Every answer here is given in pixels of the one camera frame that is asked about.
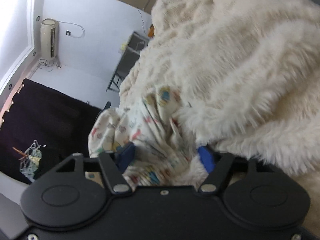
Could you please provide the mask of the beige standing air conditioner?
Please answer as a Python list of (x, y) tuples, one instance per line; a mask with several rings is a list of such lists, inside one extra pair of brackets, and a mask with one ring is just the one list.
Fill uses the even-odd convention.
[(51, 18), (44, 19), (40, 26), (41, 56), (52, 60), (57, 56), (59, 38), (59, 23)]

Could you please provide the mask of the cream fluffy blanket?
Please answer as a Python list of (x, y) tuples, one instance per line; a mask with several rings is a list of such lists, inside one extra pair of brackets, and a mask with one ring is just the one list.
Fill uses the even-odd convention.
[(319, 5), (312, 0), (157, 0), (155, 36), (120, 87), (129, 107), (176, 86), (199, 144), (278, 166), (319, 188)]

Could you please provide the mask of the grey metal desk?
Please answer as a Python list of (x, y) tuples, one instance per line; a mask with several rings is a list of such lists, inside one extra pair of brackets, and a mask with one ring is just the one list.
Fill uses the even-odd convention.
[(148, 46), (149, 38), (136, 31), (132, 33), (116, 66), (106, 91), (119, 92), (120, 85), (140, 58), (140, 52)]

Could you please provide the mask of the black curtain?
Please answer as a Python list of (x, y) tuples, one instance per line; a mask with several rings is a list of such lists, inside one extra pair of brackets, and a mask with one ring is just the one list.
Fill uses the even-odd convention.
[(20, 172), (21, 155), (34, 141), (49, 148), (56, 160), (88, 153), (88, 136), (100, 109), (57, 90), (25, 79), (4, 114), (1, 126), (1, 172), (17, 181), (30, 181)]

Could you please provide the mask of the orange box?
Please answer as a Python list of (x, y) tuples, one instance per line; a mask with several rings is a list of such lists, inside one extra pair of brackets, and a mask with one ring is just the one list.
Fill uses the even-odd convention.
[(150, 26), (149, 31), (148, 31), (148, 37), (149, 38), (153, 38), (154, 37), (154, 32), (155, 32), (155, 28), (153, 26), (153, 24)]

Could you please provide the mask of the patterned cream children's garment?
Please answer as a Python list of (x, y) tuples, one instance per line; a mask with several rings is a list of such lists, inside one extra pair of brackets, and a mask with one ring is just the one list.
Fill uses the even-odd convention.
[(132, 142), (135, 157), (123, 174), (132, 188), (199, 187), (207, 172), (194, 144), (178, 125), (177, 111), (181, 106), (177, 88), (156, 86), (132, 106), (104, 110), (88, 137), (89, 156), (121, 150)]

